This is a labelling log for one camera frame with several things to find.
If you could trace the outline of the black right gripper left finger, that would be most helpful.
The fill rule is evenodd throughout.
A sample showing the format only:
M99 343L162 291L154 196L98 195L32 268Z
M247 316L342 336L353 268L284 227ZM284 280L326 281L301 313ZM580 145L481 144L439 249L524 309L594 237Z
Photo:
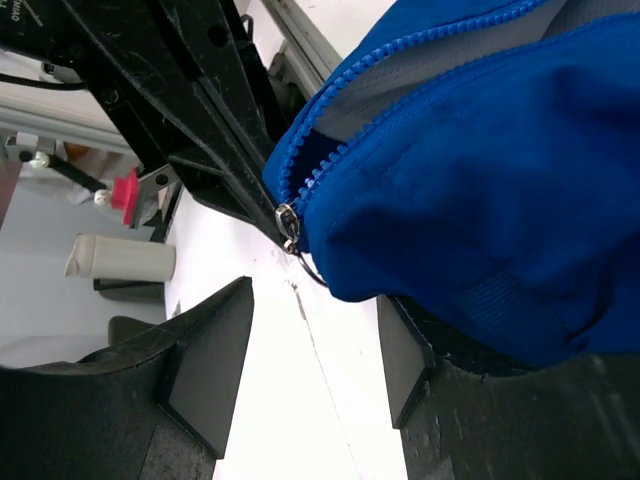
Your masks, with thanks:
M76 363L1 372L5 479L209 479L230 434L254 312L241 277Z

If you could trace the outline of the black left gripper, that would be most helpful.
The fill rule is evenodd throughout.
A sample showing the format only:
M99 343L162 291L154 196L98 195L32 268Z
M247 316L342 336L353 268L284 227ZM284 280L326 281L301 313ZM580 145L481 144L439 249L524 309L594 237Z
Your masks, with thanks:
M283 238L162 1L3 1L1 128L167 161L201 204Z

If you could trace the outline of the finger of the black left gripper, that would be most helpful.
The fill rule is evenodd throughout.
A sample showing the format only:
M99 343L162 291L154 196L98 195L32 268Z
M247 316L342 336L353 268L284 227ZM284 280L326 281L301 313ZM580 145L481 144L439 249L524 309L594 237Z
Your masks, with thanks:
M198 81L247 156L256 203L274 208L262 170L288 127L256 46L232 1L162 1L164 14L198 68Z

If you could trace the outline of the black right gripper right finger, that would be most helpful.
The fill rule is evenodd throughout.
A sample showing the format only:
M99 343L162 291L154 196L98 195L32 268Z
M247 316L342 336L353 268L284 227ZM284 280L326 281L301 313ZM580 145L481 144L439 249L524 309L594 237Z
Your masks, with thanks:
M412 479L635 479L639 359L535 369L379 297L391 422Z

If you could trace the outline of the blue red white hooded jacket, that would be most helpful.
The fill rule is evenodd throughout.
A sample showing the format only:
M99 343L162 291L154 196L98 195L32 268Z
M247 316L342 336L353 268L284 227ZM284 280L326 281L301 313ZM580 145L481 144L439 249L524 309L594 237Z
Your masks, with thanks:
M338 299L551 366L639 349L639 5L397 1L263 179Z

